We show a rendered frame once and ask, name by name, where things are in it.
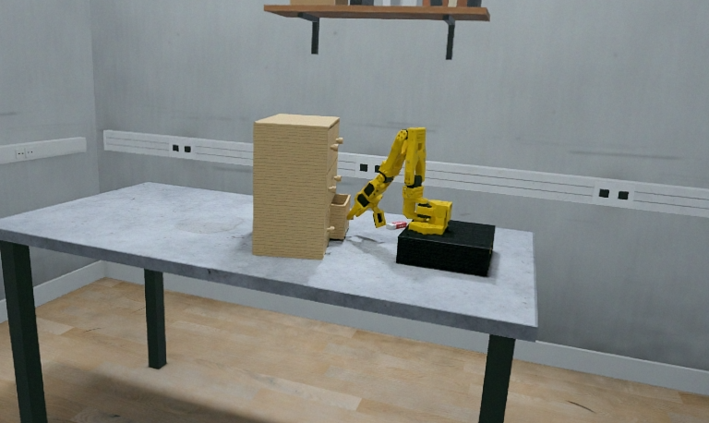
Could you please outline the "red and white eraser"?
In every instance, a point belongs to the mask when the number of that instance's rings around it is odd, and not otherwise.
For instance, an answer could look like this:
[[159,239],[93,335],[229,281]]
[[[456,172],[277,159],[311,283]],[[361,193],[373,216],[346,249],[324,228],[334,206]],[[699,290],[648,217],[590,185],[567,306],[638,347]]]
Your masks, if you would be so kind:
[[399,229],[399,228],[403,228],[406,226],[407,226],[407,223],[403,222],[403,221],[399,221],[399,222],[395,222],[395,223],[391,223],[391,224],[386,224],[386,228],[388,228],[390,230]]

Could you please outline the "tan wooden chest of drawers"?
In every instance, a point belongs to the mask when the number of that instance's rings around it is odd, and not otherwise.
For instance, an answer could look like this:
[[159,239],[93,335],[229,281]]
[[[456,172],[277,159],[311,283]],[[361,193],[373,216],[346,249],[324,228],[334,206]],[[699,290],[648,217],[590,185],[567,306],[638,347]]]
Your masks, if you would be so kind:
[[323,260],[327,173],[338,158],[327,171],[328,135],[336,122],[282,114],[254,122],[252,255]]

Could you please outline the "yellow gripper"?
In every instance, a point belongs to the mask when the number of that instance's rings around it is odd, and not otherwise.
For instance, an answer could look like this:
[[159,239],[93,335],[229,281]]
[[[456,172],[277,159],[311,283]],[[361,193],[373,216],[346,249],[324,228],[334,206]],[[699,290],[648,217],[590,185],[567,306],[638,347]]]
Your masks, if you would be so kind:
[[382,199],[383,196],[379,195],[375,198],[368,199],[362,190],[361,192],[356,194],[354,198],[355,205],[349,211],[347,215],[347,220],[352,219],[354,216],[359,217],[371,207],[376,228],[386,225],[384,211],[378,208],[379,201]]

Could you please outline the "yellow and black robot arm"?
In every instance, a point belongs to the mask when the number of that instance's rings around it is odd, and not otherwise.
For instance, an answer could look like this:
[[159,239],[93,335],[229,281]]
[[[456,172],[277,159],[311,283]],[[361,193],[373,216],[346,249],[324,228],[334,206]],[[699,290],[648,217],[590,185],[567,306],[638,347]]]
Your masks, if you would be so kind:
[[[406,186],[403,186],[403,215],[407,219],[414,220],[409,223],[409,230],[424,235],[442,235],[448,226],[446,214],[450,203],[440,200],[428,201],[428,199],[421,198],[424,192],[422,183],[425,181],[426,172],[425,128],[402,129],[391,146],[387,161],[382,162],[379,175],[369,181],[362,191],[368,199],[381,195],[394,180],[394,177],[399,175],[404,160],[404,183]],[[415,211],[416,203],[419,204],[416,205]]]

